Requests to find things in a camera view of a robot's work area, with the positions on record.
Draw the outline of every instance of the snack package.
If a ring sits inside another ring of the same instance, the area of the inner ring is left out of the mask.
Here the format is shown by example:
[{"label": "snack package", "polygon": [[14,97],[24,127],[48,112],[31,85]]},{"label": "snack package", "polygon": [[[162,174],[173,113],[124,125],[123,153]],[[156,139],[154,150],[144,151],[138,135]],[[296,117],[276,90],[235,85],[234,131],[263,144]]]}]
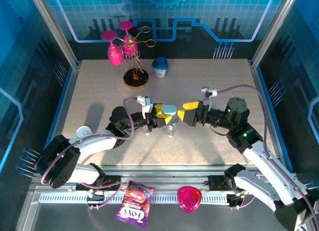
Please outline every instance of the snack package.
[{"label": "snack package", "polygon": [[116,219],[143,228],[148,226],[150,203],[155,188],[129,181]]}]

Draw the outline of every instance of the black round base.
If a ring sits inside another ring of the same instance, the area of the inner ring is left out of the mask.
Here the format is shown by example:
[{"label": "black round base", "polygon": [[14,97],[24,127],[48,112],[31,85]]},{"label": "black round base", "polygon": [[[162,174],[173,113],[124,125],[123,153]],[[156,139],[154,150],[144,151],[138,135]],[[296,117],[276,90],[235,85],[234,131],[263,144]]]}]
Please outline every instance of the black round base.
[{"label": "black round base", "polygon": [[134,79],[133,69],[128,70],[123,77],[123,80],[126,86],[128,86],[129,88],[144,87],[149,81],[149,74],[144,69],[142,69],[144,73],[141,73],[139,69],[134,69],[134,70],[135,72],[137,71],[137,75],[139,78]]}]

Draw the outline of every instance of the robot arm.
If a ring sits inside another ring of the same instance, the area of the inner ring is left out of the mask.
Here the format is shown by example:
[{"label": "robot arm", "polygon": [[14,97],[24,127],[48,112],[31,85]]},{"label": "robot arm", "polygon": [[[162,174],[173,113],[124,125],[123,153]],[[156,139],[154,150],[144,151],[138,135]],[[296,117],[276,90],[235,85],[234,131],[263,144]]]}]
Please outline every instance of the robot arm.
[{"label": "robot arm", "polygon": [[[147,126],[149,131],[168,124],[172,115],[163,114],[164,104],[153,104],[149,98],[138,96],[142,112],[131,114],[134,129]],[[112,111],[109,125],[97,134],[78,132],[77,138],[67,139],[58,135],[48,144],[36,160],[35,169],[53,188],[59,188],[65,183],[103,184],[105,174],[94,164],[77,164],[83,158],[102,150],[117,148],[129,137],[127,131],[132,131],[129,116],[124,107],[116,107]]]},{"label": "robot arm", "polygon": [[[203,88],[204,99],[212,97],[213,91],[207,87]],[[253,194],[275,213],[278,221],[287,230],[295,231],[310,220],[313,214],[304,197],[309,200],[312,208],[318,211],[319,192],[308,190],[268,148],[269,155],[266,154],[261,135],[248,123],[249,110],[246,102],[242,98],[231,98],[224,111],[210,109],[210,106],[204,105],[203,101],[189,102],[185,103],[177,114],[190,126],[207,123],[213,127],[229,129],[227,138],[230,144],[251,160],[269,181],[265,183],[259,180],[255,173],[236,164],[225,171],[224,186],[229,189],[243,189]]]}]

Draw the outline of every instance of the blue bottle cap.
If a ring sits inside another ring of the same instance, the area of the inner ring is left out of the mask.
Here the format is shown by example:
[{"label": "blue bottle cap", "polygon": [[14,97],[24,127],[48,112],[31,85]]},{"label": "blue bottle cap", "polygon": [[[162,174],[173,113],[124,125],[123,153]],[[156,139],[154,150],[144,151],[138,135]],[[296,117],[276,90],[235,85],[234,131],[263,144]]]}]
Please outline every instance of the blue bottle cap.
[{"label": "blue bottle cap", "polygon": [[152,62],[152,67],[158,70],[165,70],[168,68],[168,61],[165,57],[158,57]]}]

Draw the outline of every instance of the speckled tabletop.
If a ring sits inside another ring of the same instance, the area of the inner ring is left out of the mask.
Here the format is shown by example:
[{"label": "speckled tabletop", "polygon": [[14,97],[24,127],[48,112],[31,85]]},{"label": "speckled tabletop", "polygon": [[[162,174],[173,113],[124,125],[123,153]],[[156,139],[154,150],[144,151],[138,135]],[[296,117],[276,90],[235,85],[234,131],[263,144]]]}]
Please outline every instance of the speckled tabletop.
[{"label": "speckled tabletop", "polygon": [[[89,126],[93,133],[101,131],[108,125],[113,108],[121,106],[128,97],[148,96],[154,103],[173,104],[181,109],[183,103],[201,100],[200,89],[205,86],[217,90],[239,84],[254,86],[245,59],[171,59],[168,62],[166,76],[157,78],[151,67],[152,60],[142,60],[142,68],[148,71],[150,81],[144,88],[133,90],[123,82],[124,73],[130,69],[128,63],[112,66],[108,60],[84,60],[62,134],[75,137],[75,131],[83,125]],[[246,88],[225,92],[214,99],[213,108],[224,110],[231,97],[245,99],[250,110],[248,121],[263,135],[264,119],[257,94]],[[129,102],[128,106],[131,113],[141,110],[141,105],[135,102]],[[226,137],[216,135],[208,125],[190,127],[179,121],[171,139],[167,135],[168,127],[154,129],[149,136],[145,136],[145,131],[146,128],[140,128],[135,137],[122,146],[79,162],[102,165],[249,163]],[[226,132],[222,128],[216,131]],[[273,150],[270,138],[267,144]]]}]

